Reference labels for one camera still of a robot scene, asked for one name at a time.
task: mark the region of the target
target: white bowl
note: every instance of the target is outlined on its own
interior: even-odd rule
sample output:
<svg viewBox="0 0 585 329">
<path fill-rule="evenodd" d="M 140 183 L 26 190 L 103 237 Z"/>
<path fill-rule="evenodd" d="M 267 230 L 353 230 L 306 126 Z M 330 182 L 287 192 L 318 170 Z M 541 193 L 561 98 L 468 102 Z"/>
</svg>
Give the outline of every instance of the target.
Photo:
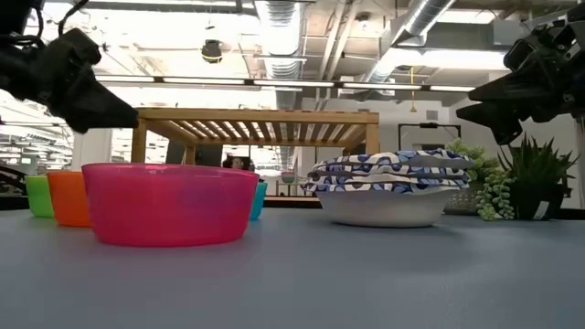
<svg viewBox="0 0 585 329">
<path fill-rule="evenodd" d="M 421 228 L 437 222 L 456 190 L 411 195 L 390 191 L 317 192 L 336 223 L 377 228 Z"/>
</svg>

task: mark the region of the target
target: potted plant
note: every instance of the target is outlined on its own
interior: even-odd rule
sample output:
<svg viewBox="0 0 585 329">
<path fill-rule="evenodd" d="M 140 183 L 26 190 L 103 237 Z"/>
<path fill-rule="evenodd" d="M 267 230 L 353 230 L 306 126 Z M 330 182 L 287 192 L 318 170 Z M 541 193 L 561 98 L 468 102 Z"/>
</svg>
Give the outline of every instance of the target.
<svg viewBox="0 0 585 329">
<path fill-rule="evenodd" d="M 488 176 L 484 190 L 478 192 L 479 214 L 483 219 L 553 218 L 564 197 L 563 178 L 573 178 L 567 170 L 576 162 L 571 154 L 559 155 L 553 140 L 538 146 L 526 136 L 519 148 L 510 148 L 511 161 L 498 155 L 504 172 Z"/>
<path fill-rule="evenodd" d="M 484 147 L 469 146 L 460 138 L 446 145 L 445 149 L 456 154 L 467 155 L 475 161 L 475 165 L 467 171 L 471 178 L 470 188 L 453 195 L 443 211 L 449 215 L 476 215 L 476 193 L 483 189 L 485 179 L 497 171 L 500 164 L 497 158 L 486 156 Z"/>
</svg>

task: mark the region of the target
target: plastic bowl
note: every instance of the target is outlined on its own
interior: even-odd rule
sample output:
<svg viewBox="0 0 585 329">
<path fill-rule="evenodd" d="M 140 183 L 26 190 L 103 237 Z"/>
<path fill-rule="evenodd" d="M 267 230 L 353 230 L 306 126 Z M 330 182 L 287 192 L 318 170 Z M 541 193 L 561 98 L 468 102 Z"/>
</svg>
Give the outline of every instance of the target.
<svg viewBox="0 0 585 329">
<path fill-rule="evenodd" d="M 93 232 L 104 243 L 196 246 L 240 239 L 258 175 L 178 164 L 82 167 Z"/>
<path fill-rule="evenodd" d="M 252 212 L 250 213 L 250 220 L 258 220 L 262 208 L 264 207 L 264 197 L 266 196 L 266 189 L 268 184 L 258 183 L 256 187 L 256 196 L 254 197 L 254 205 L 252 206 Z"/>
<path fill-rule="evenodd" d="M 91 226 L 88 200 L 81 172 L 48 173 L 48 187 L 55 220 L 60 225 L 88 228 Z"/>
<path fill-rule="evenodd" d="M 38 218 L 53 218 L 51 194 L 48 191 L 48 180 L 45 175 L 25 176 L 27 183 L 28 205 L 30 211 Z"/>
<path fill-rule="evenodd" d="M 441 218 L 456 191 L 406 195 L 390 191 L 317 192 L 327 215 L 337 223 L 377 228 L 422 228 Z"/>
</svg>

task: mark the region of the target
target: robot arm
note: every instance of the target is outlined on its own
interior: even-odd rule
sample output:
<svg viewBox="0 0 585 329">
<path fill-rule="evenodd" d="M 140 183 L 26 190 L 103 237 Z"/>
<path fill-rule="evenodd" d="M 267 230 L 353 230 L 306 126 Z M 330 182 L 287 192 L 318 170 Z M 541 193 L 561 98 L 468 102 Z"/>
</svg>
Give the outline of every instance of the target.
<svg viewBox="0 0 585 329">
<path fill-rule="evenodd" d="M 520 121 L 549 122 L 560 114 L 585 115 L 585 4 L 565 20 L 536 27 L 505 55 L 512 72 L 472 90 L 480 103 L 457 111 L 466 121 L 489 127 L 498 144 L 522 133 Z"/>
<path fill-rule="evenodd" d="M 78 133 L 90 128 L 135 128 L 138 112 L 103 87 L 91 67 L 101 60 L 99 46 L 81 30 L 62 34 L 65 20 L 84 6 L 81 0 L 59 23 L 59 37 L 48 45 L 39 34 L 22 36 L 31 9 L 42 0 L 5 1 L 0 10 L 0 89 L 15 98 L 46 105 Z"/>
</svg>

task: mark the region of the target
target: wooden pergola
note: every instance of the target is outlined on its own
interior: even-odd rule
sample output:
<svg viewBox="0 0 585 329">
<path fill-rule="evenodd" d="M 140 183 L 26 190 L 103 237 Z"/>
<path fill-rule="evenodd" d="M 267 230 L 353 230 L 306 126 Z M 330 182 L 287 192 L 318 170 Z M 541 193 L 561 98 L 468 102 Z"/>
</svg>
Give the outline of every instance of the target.
<svg viewBox="0 0 585 329">
<path fill-rule="evenodd" d="M 186 147 L 186 164 L 195 164 L 200 144 L 343 147 L 344 154 L 366 142 L 379 153 L 379 114 L 357 111 L 272 111 L 141 108 L 133 131 L 132 162 L 143 163 L 146 132 Z"/>
</svg>

